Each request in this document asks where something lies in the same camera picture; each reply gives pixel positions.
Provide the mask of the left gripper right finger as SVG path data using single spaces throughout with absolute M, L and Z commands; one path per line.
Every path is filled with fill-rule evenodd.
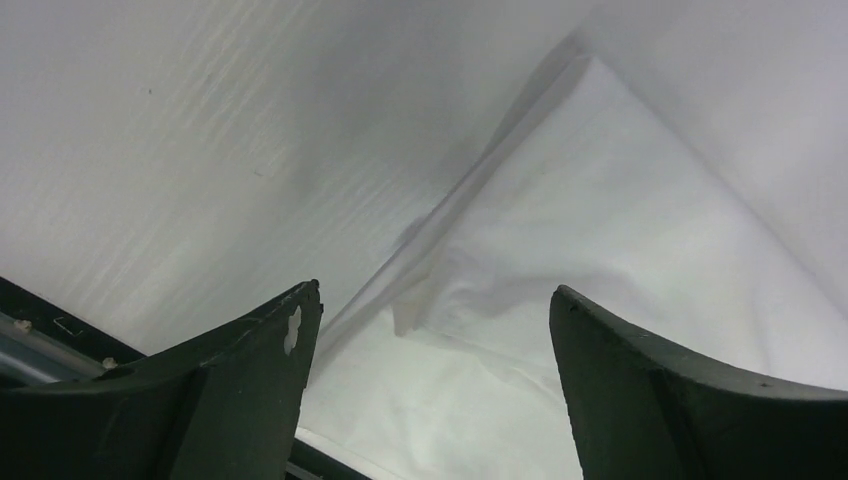
M 740 369 L 559 287 L 549 327 L 587 479 L 843 479 L 847 395 Z

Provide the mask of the white printed t-shirt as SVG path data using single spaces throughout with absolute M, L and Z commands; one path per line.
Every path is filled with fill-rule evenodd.
M 548 326 L 566 285 L 726 363 L 847 385 L 847 319 L 602 62 L 325 367 L 298 438 L 374 479 L 578 479 Z

